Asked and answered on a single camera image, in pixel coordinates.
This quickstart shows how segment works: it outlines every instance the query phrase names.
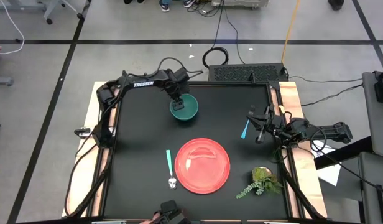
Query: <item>potted plant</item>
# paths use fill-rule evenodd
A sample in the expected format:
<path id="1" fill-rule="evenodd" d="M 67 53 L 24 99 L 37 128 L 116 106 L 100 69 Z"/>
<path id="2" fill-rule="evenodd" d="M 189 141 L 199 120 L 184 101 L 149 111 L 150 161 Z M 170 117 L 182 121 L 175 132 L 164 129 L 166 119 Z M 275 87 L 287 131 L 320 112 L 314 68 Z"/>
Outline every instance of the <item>potted plant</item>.
<path id="1" fill-rule="evenodd" d="M 279 194 L 280 188 L 283 187 L 277 177 L 271 173 L 266 167 L 255 167 L 252 170 L 252 184 L 248 185 L 240 194 L 236 196 L 236 199 L 240 199 L 247 193 L 256 189 L 256 195 L 261 195 L 265 190 Z"/>

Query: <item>teal bowl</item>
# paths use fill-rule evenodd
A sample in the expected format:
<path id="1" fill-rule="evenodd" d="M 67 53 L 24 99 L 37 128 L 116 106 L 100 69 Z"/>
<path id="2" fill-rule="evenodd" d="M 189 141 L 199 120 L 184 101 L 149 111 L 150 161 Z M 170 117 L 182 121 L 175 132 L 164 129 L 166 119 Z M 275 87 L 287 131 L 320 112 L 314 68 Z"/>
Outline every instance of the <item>teal bowl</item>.
<path id="1" fill-rule="evenodd" d="M 169 110 L 171 111 L 172 115 L 178 120 L 188 121 L 197 114 L 198 102 L 197 99 L 190 94 L 182 94 L 180 97 L 181 99 L 183 99 L 184 108 L 175 111 L 172 106 L 173 100 L 171 100 L 169 104 Z"/>

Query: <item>teal spoon handle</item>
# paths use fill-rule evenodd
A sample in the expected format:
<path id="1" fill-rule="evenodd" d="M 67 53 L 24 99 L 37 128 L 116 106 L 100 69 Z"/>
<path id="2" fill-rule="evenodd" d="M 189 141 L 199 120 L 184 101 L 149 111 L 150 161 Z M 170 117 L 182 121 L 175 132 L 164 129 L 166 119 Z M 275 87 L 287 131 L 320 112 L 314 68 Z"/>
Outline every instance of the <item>teal spoon handle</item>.
<path id="1" fill-rule="evenodd" d="M 172 160 L 171 160 L 171 151 L 167 150 L 167 162 L 168 162 L 168 167 L 169 167 L 169 173 L 172 176 Z"/>
<path id="2" fill-rule="evenodd" d="M 247 120 L 246 127 L 245 127 L 244 130 L 242 131 L 242 134 L 241 134 L 241 138 L 242 138 L 242 139 L 245 139 L 245 138 L 246 138 L 248 124 L 249 124 L 249 120 Z"/>

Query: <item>person's shoe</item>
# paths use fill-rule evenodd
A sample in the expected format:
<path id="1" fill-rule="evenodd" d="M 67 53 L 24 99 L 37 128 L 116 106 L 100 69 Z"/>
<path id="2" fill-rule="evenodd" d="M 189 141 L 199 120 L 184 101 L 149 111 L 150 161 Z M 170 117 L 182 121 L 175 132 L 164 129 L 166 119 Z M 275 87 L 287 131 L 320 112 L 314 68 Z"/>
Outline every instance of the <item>person's shoe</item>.
<path id="1" fill-rule="evenodd" d="M 160 7 L 161 7 L 161 11 L 169 12 L 169 5 L 168 4 L 162 4 L 161 0 L 160 0 Z"/>
<path id="2" fill-rule="evenodd" d="M 185 8 L 190 8 L 196 0 L 186 0 L 183 2 Z"/>

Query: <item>silver spoon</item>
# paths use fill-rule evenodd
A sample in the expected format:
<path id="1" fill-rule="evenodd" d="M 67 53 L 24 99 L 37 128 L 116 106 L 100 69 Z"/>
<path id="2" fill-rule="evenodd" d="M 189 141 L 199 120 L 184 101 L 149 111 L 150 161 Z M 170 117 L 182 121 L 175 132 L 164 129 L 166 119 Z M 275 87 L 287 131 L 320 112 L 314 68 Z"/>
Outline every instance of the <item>silver spoon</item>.
<path id="1" fill-rule="evenodd" d="M 177 188 L 177 180 L 173 177 L 172 172 L 172 160 L 171 160 L 171 151 L 167 150 L 167 162 L 169 167 L 169 174 L 171 175 L 171 178 L 168 180 L 169 188 L 171 190 L 175 190 Z"/>

